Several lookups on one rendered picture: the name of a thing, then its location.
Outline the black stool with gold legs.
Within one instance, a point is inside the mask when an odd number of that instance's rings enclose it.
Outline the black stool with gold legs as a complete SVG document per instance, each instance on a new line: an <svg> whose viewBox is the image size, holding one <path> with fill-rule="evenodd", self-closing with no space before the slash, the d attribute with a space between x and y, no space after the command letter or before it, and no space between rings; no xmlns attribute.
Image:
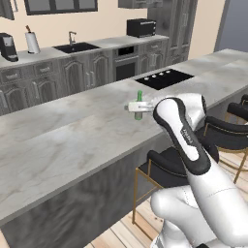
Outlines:
<svg viewBox="0 0 248 248"><path fill-rule="evenodd" d="M214 144L219 151L226 153L243 153L244 156L235 175L236 182L242 171L245 171L244 163L248 157L248 125L232 124L213 116L204 119L204 126L196 131L199 139L207 140Z"/></svg>
<svg viewBox="0 0 248 248"><path fill-rule="evenodd" d="M230 116L234 115L236 121L242 119L245 125L248 125L248 94L241 97L240 103L229 103L225 120L228 121Z"/></svg>
<svg viewBox="0 0 248 248"><path fill-rule="evenodd" d="M136 168L134 183L134 205L132 223L136 223L138 175L142 175L156 188L169 188L188 185L186 171L177 150L173 147L158 153L150 150L146 162Z"/></svg>

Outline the green beer bottle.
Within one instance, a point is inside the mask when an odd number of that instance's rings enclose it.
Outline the green beer bottle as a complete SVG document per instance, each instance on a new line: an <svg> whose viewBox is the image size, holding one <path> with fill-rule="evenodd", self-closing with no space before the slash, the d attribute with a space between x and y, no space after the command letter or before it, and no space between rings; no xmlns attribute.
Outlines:
<svg viewBox="0 0 248 248"><path fill-rule="evenodd" d="M142 101L142 91L138 91L138 97L137 97L137 102ZM142 112L135 112L135 119L136 120L142 120Z"/></svg>

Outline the black toaster oven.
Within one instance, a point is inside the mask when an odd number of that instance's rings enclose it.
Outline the black toaster oven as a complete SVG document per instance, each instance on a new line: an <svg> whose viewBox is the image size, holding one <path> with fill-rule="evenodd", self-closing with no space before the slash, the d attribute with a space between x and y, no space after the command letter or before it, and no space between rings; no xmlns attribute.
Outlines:
<svg viewBox="0 0 248 248"><path fill-rule="evenodd" d="M136 38L154 36L156 32L156 21L147 18L136 18L127 20L126 34Z"/></svg>

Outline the grey base cupboard run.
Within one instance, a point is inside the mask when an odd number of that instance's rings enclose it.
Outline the grey base cupboard run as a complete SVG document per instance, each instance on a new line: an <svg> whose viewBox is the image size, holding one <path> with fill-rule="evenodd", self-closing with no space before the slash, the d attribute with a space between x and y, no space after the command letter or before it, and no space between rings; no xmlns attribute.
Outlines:
<svg viewBox="0 0 248 248"><path fill-rule="evenodd" d="M17 62L0 56L0 116L93 89L113 80L113 51L136 45L138 73L165 66L169 38L124 36L88 44L97 49L65 53L47 47L38 54L21 51Z"/></svg>

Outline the grey wall cupboard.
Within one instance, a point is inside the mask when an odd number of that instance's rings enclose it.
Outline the grey wall cupboard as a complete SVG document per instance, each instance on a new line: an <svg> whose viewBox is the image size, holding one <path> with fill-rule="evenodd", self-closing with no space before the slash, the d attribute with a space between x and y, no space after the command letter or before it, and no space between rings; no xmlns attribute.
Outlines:
<svg viewBox="0 0 248 248"><path fill-rule="evenodd" d="M163 0L118 0L118 7L124 9L147 9L163 6Z"/></svg>
<svg viewBox="0 0 248 248"><path fill-rule="evenodd" d="M9 20L15 19L10 0L0 0L0 16Z"/></svg>

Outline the white paper towel roll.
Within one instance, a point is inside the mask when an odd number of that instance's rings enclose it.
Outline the white paper towel roll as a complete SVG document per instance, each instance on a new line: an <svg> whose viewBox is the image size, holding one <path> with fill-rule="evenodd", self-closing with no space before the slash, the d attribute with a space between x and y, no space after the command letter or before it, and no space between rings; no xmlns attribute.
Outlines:
<svg viewBox="0 0 248 248"><path fill-rule="evenodd" d="M26 25L27 32L25 33L25 38L28 46L28 52L31 54L40 53L40 47L37 41L36 34L31 31L30 27Z"/></svg>

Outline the black built-in oven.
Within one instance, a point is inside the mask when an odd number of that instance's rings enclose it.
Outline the black built-in oven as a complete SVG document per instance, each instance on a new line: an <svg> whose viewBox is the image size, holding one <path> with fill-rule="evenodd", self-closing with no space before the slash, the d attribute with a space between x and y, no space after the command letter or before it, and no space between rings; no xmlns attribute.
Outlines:
<svg viewBox="0 0 248 248"><path fill-rule="evenodd" d="M138 46L123 46L113 51L113 80L132 78L138 73Z"/></svg>

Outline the black hob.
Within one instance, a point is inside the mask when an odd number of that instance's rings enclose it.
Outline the black hob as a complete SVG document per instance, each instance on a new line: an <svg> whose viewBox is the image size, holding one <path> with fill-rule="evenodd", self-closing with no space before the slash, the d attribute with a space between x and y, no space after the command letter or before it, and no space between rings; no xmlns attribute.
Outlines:
<svg viewBox="0 0 248 248"><path fill-rule="evenodd" d="M167 69L157 74L141 77L138 79L138 83L155 90L161 90L192 77L192 75L185 74L174 69Z"/></svg>

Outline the black coffee machine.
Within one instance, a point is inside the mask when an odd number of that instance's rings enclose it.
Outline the black coffee machine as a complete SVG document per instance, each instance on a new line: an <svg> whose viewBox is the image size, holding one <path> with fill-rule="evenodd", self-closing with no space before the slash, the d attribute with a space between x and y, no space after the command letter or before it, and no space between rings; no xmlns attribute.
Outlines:
<svg viewBox="0 0 248 248"><path fill-rule="evenodd" d="M0 33L0 52L8 61L17 62L16 46L14 38L7 33Z"/></svg>

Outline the grey tall cupboard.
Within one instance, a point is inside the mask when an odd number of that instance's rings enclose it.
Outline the grey tall cupboard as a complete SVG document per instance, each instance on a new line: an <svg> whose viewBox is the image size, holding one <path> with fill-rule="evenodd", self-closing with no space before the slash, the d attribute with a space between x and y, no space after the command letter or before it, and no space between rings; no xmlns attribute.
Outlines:
<svg viewBox="0 0 248 248"><path fill-rule="evenodd" d="M147 17L156 21L156 34L169 38L165 64L188 59L198 0L162 0L162 6L149 8Z"/></svg>

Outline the grey marble kitchen island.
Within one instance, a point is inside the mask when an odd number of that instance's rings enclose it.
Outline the grey marble kitchen island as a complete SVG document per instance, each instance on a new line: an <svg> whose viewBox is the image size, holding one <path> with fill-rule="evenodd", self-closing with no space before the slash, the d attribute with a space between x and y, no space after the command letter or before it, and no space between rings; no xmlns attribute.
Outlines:
<svg viewBox="0 0 248 248"><path fill-rule="evenodd" d="M248 93L248 52L224 49L174 65L190 79L156 91L125 79L0 117L0 231L11 248L83 248L143 194L135 168L171 146L147 114L124 109L200 93L207 112L224 117Z"/></svg>

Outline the black sink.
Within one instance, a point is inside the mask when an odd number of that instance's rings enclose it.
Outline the black sink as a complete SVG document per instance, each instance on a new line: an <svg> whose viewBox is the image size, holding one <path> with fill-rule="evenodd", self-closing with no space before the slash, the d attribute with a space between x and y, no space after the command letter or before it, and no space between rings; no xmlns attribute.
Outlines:
<svg viewBox="0 0 248 248"><path fill-rule="evenodd" d="M97 46L88 44L88 43L76 43L72 45L63 45L63 46L56 46L55 49L63 51L65 53L75 53L87 50L97 49Z"/></svg>

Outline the dark framed window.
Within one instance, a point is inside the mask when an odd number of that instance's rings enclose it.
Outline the dark framed window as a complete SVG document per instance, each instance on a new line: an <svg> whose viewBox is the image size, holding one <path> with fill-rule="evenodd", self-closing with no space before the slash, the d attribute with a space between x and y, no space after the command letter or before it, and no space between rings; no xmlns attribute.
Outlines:
<svg viewBox="0 0 248 248"><path fill-rule="evenodd" d="M29 16L97 12L98 0L24 0Z"/></svg>

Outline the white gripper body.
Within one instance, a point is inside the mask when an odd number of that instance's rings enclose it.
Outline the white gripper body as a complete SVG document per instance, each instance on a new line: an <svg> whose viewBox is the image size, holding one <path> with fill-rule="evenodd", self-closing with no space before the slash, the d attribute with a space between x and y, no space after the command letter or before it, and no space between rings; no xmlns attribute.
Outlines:
<svg viewBox="0 0 248 248"><path fill-rule="evenodd" d="M147 102L130 102L128 104L129 112L146 112Z"/></svg>

